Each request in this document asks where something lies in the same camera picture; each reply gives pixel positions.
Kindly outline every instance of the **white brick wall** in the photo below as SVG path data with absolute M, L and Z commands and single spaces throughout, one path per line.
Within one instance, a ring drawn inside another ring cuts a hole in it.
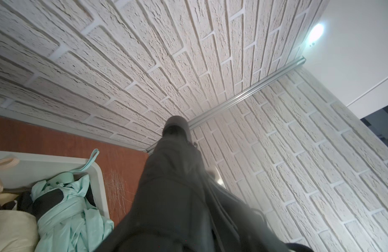
M 298 57 L 327 3 L 0 0 L 0 111 L 146 148 Z
M 285 242 L 388 251 L 388 148 L 303 68 L 192 131 Z

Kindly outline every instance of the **mint green bag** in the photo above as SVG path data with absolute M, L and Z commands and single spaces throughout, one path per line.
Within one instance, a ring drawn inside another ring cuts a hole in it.
M 92 153 L 89 162 L 81 169 L 87 169 L 96 158 L 97 149 Z M 51 184 L 46 180 L 37 182 L 31 189 L 33 202 L 55 189 L 60 189 L 64 198 L 37 221 L 40 241 L 35 252 L 71 252 L 93 251 L 114 228 L 112 220 L 100 215 L 99 210 L 85 198 L 90 180 L 89 175 L 78 181 L 64 185 Z

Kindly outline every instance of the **white plastic tray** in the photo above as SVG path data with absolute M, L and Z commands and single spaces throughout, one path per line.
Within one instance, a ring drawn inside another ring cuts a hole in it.
M 69 158 L 64 156 L 50 156 L 20 152 L 0 151 L 0 159 L 17 157 L 20 162 L 17 166 L 0 170 L 0 179 L 4 188 L 12 189 L 23 186 L 31 187 L 36 182 L 48 180 L 57 174 L 80 168 L 87 163 L 88 159 Z M 110 218 L 108 213 L 105 184 L 102 170 L 93 164 L 82 173 L 74 173 L 76 176 L 89 174 L 93 199 L 100 214 Z

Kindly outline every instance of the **light fixture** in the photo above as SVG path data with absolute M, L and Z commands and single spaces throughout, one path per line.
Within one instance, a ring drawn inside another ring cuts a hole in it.
M 314 46 L 315 41 L 317 41 L 321 37 L 323 32 L 324 26 L 322 24 L 317 24 L 316 26 L 314 26 L 307 40 L 309 46 Z

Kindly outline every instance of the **scratched wood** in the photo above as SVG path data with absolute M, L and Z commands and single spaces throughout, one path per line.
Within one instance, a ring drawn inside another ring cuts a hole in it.
M 100 150 L 110 218 L 117 225 L 131 209 L 148 154 L 0 117 L 0 150 L 88 158 Z

